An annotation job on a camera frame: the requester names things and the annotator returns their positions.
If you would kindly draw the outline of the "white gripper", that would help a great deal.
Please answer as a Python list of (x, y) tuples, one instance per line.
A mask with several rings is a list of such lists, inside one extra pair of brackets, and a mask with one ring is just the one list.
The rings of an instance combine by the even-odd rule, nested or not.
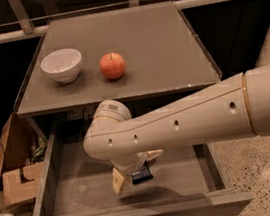
[(111, 159), (113, 166), (115, 167), (112, 171), (112, 188), (118, 195), (124, 191), (124, 188), (132, 181), (129, 176), (131, 173), (141, 169), (144, 162), (155, 160), (157, 157), (164, 153), (163, 150), (148, 151), (129, 154), (128, 156), (116, 157)]

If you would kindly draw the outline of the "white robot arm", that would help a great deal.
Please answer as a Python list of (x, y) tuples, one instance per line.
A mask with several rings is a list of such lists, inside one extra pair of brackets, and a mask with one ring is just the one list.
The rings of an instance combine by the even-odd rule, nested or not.
[(83, 149), (112, 161), (115, 192), (165, 149), (270, 136), (270, 25), (264, 41), (254, 69), (146, 115), (133, 118), (119, 101), (99, 104)]

